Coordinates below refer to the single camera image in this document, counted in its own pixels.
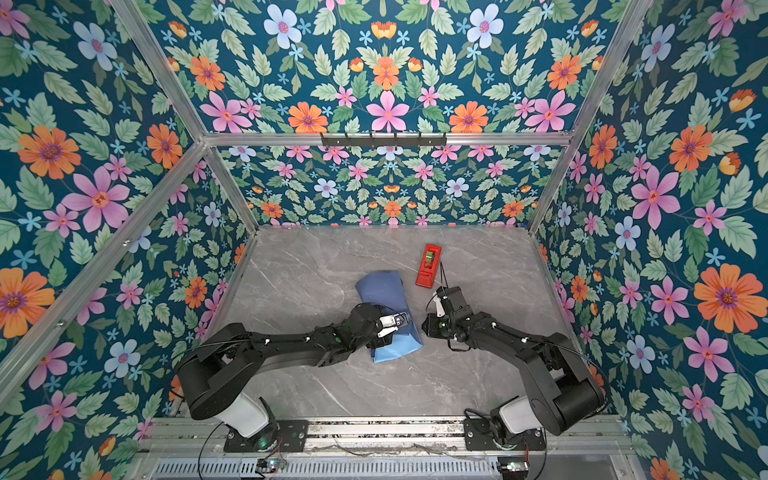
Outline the red tape dispenser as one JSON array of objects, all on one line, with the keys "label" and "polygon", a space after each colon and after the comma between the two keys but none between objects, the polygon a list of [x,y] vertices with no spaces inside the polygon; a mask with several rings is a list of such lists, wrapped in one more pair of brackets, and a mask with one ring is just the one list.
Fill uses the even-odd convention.
[{"label": "red tape dispenser", "polygon": [[440,269],[442,248],[437,245],[425,246],[415,284],[422,288],[431,289]]}]

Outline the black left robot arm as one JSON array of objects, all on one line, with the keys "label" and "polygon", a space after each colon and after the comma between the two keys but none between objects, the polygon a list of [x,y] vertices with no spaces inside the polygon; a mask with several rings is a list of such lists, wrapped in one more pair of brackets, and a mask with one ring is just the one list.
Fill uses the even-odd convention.
[{"label": "black left robot arm", "polygon": [[303,334],[266,335],[242,323],[224,326],[185,354],[177,376],[194,420],[219,419],[249,438],[270,423],[265,402],[248,400],[252,377],[290,367],[327,367],[366,347],[383,347],[408,324],[407,315],[378,304],[360,303],[339,323]]}]

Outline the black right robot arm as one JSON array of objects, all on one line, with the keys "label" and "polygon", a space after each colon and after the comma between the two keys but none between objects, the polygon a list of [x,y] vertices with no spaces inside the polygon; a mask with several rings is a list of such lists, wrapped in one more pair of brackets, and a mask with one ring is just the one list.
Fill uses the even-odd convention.
[{"label": "black right robot arm", "polygon": [[560,435],[604,407],[606,394],[567,336],[526,333],[475,312],[458,286],[438,288],[434,301],[435,311],[422,323],[428,337],[491,353],[518,370],[524,393],[487,418],[497,442],[529,430]]}]

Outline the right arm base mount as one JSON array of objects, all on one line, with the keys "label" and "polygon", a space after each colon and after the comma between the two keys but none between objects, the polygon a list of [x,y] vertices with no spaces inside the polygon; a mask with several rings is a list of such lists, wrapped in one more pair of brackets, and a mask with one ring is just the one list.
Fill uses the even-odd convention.
[{"label": "right arm base mount", "polygon": [[545,431],[525,396],[516,396],[490,412],[465,408],[463,428],[469,451],[546,449]]}]

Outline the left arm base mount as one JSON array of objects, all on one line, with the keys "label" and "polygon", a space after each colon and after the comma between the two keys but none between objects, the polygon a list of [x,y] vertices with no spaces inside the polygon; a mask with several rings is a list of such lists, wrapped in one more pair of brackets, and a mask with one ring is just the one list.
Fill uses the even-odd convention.
[{"label": "left arm base mount", "polygon": [[217,419],[228,428],[226,453],[298,453],[308,439],[307,420],[278,420],[263,397],[239,395]]}]

